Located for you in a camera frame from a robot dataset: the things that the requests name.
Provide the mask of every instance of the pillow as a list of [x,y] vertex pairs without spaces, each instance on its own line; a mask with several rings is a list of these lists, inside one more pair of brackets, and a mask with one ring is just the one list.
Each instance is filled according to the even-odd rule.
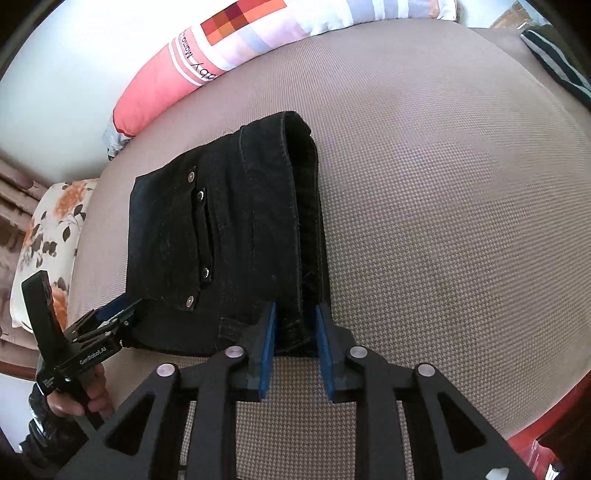
[[70,280],[74,269],[86,207],[97,179],[52,185],[39,201],[31,218],[12,282],[10,315],[13,327],[32,332],[21,284],[38,270],[47,270],[53,307],[62,330],[67,325]]
[[110,157],[181,98],[275,48],[329,30],[388,18],[456,19],[454,0],[407,0],[400,6],[396,0],[375,4],[346,0],[215,3],[220,7],[218,13],[198,18],[199,22],[166,44],[131,80],[103,134]]

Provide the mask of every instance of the beige textured bedsheet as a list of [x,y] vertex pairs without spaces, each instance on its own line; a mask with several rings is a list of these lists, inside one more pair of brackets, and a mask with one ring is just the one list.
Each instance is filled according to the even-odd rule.
[[[437,365],[506,436],[587,373],[588,113],[576,122],[504,51],[444,21],[308,38],[161,115],[101,177],[69,318],[124,291],[137,175],[284,109],[302,115],[319,148],[336,323],[391,362]],[[110,359],[115,401],[170,360],[199,361],[133,350]],[[239,475],[353,478],[353,412],[326,402],[315,362],[276,360],[269,400],[239,407]]]
[[570,113],[580,125],[583,133],[591,140],[591,115],[586,107],[558,84],[544,70],[542,64],[535,59],[514,28],[474,28],[478,33],[497,47],[521,63],[537,80],[540,81],[556,99],[562,103],[564,109]]

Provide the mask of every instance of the black gripper frame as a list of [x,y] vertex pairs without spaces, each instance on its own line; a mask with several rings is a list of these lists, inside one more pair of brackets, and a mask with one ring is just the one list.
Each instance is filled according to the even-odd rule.
[[77,400],[84,407],[85,416],[76,417],[76,421],[90,436],[103,420],[98,413],[88,410],[84,384],[94,379],[95,365],[121,350],[126,331],[133,325],[138,301],[121,295],[100,309],[89,311],[62,332],[45,270],[22,283],[22,295],[40,354],[37,386],[44,395],[57,390]]
[[160,365],[57,474],[56,480],[177,480],[190,402],[196,401],[185,480],[236,479],[236,402],[267,392],[277,308],[237,346],[179,370]]
[[356,402],[355,480],[405,480],[398,402],[404,409],[415,480],[535,480],[501,435],[430,364],[389,364],[316,309],[324,388]]
[[[236,480],[236,402],[261,401],[274,352],[275,304],[239,347],[179,370],[158,367],[117,409],[56,480]],[[417,480],[535,480],[478,411],[430,364],[389,364],[356,345],[316,309],[324,386],[334,403],[356,402],[355,480],[405,480],[398,402]],[[186,468],[180,452],[196,401]]]

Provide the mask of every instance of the metal rivet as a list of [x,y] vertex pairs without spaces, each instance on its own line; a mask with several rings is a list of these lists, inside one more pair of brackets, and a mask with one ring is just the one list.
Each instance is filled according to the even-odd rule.
[[504,468],[493,468],[490,472],[486,474],[486,480],[507,480],[509,476],[509,469],[507,467]]
[[244,355],[244,348],[239,345],[226,348],[226,356],[230,358],[238,358]]
[[173,364],[162,364],[156,369],[156,373],[161,377],[170,377],[174,373]]
[[421,364],[418,366],[418,372],[424,377],[432,377],[435,375],[435,367],[429,364]]
[[368,350],[362,346],[354,346],[349,353],[355,358],[365,358],[368,356]]

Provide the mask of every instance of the metal screw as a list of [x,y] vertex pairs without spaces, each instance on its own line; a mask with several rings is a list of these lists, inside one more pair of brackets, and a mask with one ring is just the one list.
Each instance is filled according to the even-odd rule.
[[244,355],[244,348],[239,345],[226,348],[226,356],[230,358],[239,358]]
[[368,350],[362,346],[354,346],[351,350],[349,350],[349,353],[355,358],[365,358],[368,356]]
[[156,369],[156,373],[161,377],[170,377],[174,373],[173,364],[162,364]]
[[435,368],[429,364],[421,364],[418,366],[418,372],[424,377],[432,377],[435,375]]

